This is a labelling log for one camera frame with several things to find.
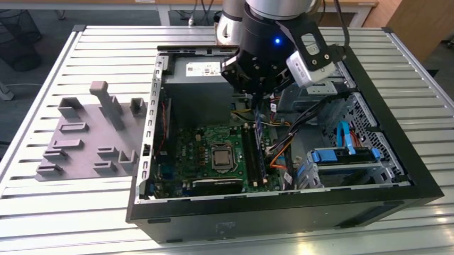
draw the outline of green motherboard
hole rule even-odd
[[[263,149],[271,144],[270,130],[266,127],[261,144]],[[267,183],[255,185],[247,179],[241,126],[179,129],[175,155],[176,163],[172,185],[164,185],[168,197],[184,196],[175,183],[183,183],[184,185],[184,182],[190,180],[208,178],[242,179],[243,193],[279,190],[278,172],[270,172],[267,166],[267,173],[271,173],[267,175]]]

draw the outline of white label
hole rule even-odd
[[[283,178],[286,179],[286,181],[289,182],[289,183],[291,183],[291,180],[293,180],[293,178],[291,178],[291,176],[290,176],[290,174],[286,172],[286,174],[283,175]]]
[[[275,113],[278,111],[277,104],[270,104],[271,111]]]
[[[221,76],[219,62],[187,63],[186,77]]]

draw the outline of cpu socket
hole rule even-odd
[[[233,146],[229,143],[211,145],[211,166],[218,173],[234,169]]]

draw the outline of black trash bin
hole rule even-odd
[[[42,39],[40,30],[27,10],[0,10],[0,24],[19,41],[34,44]]]
[[[42,64],[34,45],[18,40],[3,25],[0,25],[0,58],[15,71],[30,71]]]

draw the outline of slotted aluminum table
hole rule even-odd
[[[351,47],[444,198],[363,228],[158,245],[126,223],[130,177],[38,182],[35,170],[58,125],[60,99],[96,102],[90,83],[106,80],[120,102],[148,100],[156,46],[211,45],[214,29],[88,26],[70,36],[0,164],[0,253],[453,254],[453,102],[394,34],[381,29],[350,33]],[[323,34],[329,43],[343,43],[341,30],[323,29]]]

